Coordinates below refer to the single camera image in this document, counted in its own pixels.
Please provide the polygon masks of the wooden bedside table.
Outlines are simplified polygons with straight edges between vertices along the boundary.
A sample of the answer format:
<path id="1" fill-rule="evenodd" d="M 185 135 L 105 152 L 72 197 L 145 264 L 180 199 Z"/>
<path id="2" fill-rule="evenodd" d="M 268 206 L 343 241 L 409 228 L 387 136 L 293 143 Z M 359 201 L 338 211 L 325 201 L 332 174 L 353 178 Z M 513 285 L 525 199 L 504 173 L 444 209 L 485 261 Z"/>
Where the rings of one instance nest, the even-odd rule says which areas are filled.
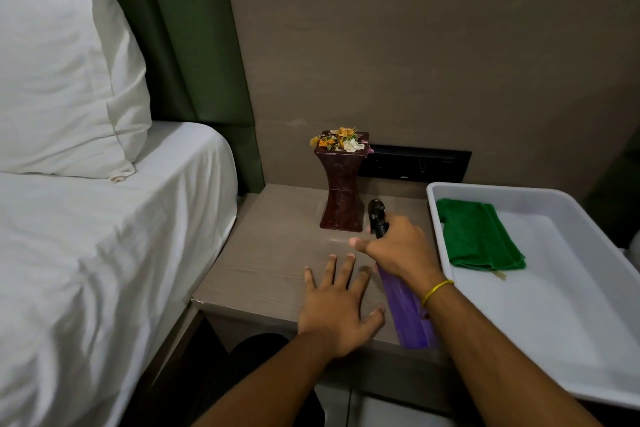
<path id="1" fill-rule="evenodd" d="M 326 197 L 310 188 L 268 185 L 241 206 L 234 231 L 196 289 L 202 316 L 172 377 L 162 374 L 163 396 L 148 427 L 188 427 L 223 361 L 245 339 L 292 337 L 303 303 L 303 268 L 321 278 L 330 253 L 343 259 L 355 234 L 319 226 Z M 384 303 L 386 325 L 368 345 L 328 367 L 316 387 L 323 427 L 480 427 L 476 408 L 435 339 L 408 350 L 396 333 L 390 293 L 375 274 L 362 309 Z"/>

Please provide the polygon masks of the dark red stone vase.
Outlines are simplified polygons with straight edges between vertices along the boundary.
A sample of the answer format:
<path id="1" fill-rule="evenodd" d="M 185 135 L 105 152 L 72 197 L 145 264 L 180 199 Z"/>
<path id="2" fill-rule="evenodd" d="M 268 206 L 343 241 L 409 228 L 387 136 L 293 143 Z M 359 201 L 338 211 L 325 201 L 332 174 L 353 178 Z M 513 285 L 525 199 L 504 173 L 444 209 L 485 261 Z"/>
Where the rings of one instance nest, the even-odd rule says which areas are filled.
<path id="1" fill-rule="evenodd" d="M 322 229 L 361 232 L 364 204 L 358 192 L 358 169 L 366 156 L 327 155 L 314 151 L 328 182 L 328 199 L 319 226 Z"/>

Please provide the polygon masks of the orange and white flowers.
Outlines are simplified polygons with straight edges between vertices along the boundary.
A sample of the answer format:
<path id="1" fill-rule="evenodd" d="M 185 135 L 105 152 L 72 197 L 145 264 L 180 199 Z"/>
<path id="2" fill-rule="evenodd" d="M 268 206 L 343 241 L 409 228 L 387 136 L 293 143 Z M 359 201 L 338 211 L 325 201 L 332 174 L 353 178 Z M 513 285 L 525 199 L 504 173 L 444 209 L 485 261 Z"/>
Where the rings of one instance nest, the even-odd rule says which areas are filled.
<path id="1" fill-rule="evenodd" d="M 374 153 L 370 145 L 369 134 L 356 128 L 340 127 L 337 130 L 324 131 L 310 140 L 314 151 L 327 155 L 361 155 Z"/>

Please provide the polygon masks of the green padded headboard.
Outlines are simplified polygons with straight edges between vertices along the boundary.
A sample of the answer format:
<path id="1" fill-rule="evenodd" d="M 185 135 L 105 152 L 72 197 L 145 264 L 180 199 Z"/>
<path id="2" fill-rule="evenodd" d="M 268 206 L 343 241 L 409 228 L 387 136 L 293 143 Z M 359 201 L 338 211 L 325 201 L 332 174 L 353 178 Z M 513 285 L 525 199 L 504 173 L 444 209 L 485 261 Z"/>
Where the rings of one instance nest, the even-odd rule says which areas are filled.
<path id="1" fill-rule="evenodd" d="M 239 193 L 261 191 L 265 181 L 230 0 L 117 2 L 147 66 L 152 125 L 211 126 L 231 147 Z"/>

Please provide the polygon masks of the white bed sheet mattress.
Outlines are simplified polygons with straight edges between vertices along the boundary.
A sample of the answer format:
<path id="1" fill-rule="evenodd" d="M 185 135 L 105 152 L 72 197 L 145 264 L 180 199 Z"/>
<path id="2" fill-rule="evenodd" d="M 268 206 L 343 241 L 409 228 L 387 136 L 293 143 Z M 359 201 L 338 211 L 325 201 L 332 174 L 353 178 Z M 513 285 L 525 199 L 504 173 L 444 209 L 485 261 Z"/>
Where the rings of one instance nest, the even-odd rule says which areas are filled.
<path id="1" fill-rule="evenodd" d="M 237 216 L 227 140 L 153 123 L 124 181 L 0 173 L 0 427 L 117 427 Z"/>

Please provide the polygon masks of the person's left forearm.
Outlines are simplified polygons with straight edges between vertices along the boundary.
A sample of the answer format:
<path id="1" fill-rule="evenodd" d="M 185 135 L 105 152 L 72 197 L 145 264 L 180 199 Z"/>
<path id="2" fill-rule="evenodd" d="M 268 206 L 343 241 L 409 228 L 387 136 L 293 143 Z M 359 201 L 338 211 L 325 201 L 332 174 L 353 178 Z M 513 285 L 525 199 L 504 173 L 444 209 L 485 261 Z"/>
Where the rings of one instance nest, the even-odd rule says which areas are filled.
<path id="1" fill-rule="evenodd" d="M 298 334 L 215 402 L 192 427 L 293 427 L 330 361 L 319 342 Z"/>

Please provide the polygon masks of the white pillow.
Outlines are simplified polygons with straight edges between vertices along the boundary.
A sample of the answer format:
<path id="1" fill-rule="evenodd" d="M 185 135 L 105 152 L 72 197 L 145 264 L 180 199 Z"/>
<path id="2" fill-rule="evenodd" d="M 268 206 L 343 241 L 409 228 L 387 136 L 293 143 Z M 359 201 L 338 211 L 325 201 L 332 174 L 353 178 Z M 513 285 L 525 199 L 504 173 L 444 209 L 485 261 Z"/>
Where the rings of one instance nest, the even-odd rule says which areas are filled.
<path id="1" fill-rule="evenodd" d="M 0 172 L 133 175 L 146 72 L 117 0 L 0 0 Z"/>

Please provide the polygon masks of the person's dark trouser leg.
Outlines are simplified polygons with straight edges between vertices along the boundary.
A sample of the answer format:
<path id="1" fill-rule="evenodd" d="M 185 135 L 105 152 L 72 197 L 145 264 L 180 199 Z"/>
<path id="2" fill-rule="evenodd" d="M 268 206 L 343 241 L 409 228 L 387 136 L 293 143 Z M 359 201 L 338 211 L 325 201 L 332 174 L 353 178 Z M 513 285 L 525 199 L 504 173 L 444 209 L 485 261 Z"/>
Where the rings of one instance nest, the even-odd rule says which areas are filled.
<path id="1" fill-rule="evenodd" d="M 314 391 L 332 359 L 319 334 L 260 334 L 229 354 L 191 427 L 324 427 Z"/>

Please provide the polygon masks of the person's right forearm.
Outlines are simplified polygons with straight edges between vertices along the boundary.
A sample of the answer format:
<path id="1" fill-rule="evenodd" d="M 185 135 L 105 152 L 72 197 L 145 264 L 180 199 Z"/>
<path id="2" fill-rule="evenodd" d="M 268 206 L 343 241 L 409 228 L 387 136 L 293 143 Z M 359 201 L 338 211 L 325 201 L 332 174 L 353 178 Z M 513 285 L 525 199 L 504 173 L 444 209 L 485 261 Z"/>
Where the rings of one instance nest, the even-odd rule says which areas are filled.
<path id="1" fill-rule="evenodd" d="M 603 427 L 454 285 L 424 300 L 486 427 Z"/>

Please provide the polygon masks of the purple spray bottle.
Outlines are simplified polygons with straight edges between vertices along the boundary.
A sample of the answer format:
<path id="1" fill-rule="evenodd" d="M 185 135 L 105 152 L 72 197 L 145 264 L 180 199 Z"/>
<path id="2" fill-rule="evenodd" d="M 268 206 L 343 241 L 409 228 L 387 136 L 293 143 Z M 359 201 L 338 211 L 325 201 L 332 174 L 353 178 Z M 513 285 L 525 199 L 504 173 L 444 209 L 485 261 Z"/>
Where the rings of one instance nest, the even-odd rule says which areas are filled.
<path id="1" fill-rule="evenodd" d="M 371 233 L 377 239 L 383 238 L 389 227 L 383 202 L 372 199 L 367 205 L 367 215 Z M 409 350 L 434 348 L 437 345 L 436 334 L 416 295 L 401 278 L 391 275 L 381 266 L 378 270 L 400 345 Z"/>

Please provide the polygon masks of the green folded cloth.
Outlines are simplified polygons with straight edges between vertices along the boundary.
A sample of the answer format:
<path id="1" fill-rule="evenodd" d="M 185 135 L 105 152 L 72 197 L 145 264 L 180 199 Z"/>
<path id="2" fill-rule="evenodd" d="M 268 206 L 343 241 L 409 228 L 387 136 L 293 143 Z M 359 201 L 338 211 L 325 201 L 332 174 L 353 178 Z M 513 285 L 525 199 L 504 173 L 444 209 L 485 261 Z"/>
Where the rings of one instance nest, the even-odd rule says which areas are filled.
<path id="1" fill-rule="evenodd" d="M 452 266 L 496 275 L 526 268 L 492 204 L 442 198 L 436 209 Z"/>

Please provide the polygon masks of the person's left hand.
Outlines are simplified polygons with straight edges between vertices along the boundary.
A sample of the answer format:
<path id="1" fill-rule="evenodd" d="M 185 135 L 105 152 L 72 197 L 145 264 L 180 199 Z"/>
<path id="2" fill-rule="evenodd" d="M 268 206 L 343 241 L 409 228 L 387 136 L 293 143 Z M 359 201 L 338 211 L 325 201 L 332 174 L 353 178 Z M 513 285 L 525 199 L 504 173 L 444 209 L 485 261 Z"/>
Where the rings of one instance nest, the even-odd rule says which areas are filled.
<path id="1" fill-rule="evenodd" d="M 334 257 L 330 255 L 316 291 L 306 293 L 298 319 L 298 333 L 321 345 L 329 360 L 342 358 L 367 342 L 358 342 L 358 326 L 364 318 L 361 305 L 372 275 L 370 267 L 358 271 L 347 291 L 334 290 Z"/>

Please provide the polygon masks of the person's right hand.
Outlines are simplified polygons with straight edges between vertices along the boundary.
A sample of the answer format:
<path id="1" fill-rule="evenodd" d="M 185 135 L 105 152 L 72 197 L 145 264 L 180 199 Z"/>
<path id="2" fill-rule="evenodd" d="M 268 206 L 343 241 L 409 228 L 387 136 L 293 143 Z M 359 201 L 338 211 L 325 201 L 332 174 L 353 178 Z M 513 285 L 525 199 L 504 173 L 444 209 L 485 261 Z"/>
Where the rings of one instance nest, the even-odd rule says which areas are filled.
<path id="1" fill-rule="evenodd" d="M 422 229 L 408 217 L 388 213 L 388 231 L 380 241 L 378 256 L 369 256 L 386 272 L 401 278 L 420 299 L 451 285 L 434 260 Z"/>

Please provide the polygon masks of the white plastic tray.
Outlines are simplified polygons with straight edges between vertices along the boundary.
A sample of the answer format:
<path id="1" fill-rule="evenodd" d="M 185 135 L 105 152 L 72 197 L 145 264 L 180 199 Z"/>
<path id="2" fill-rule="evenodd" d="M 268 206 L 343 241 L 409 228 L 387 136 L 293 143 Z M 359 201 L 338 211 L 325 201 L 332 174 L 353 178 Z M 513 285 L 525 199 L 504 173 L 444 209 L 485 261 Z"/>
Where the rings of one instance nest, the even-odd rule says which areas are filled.
<path id="1" fill-rule="evenodd" d="M 640 410 L 640 272 L 578 202 L 550 188 L 433 182 L 426 189 L 444 275 L 562 388 Z M 436 202 L 489 203 L 526 268 L 502 280 L 451 265 Z"/>

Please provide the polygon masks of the black wall socket panel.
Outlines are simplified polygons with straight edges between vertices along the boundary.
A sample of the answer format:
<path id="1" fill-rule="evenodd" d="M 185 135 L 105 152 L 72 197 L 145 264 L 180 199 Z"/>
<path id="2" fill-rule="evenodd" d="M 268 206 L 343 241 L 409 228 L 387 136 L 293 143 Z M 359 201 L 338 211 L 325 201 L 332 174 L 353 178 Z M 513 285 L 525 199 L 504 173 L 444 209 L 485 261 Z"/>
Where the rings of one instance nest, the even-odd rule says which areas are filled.
<path id="1" fill-rule="evenodd" d="M 397 181 L 461 183 L 471 151 L 372 144 L 357 175 Z"/>

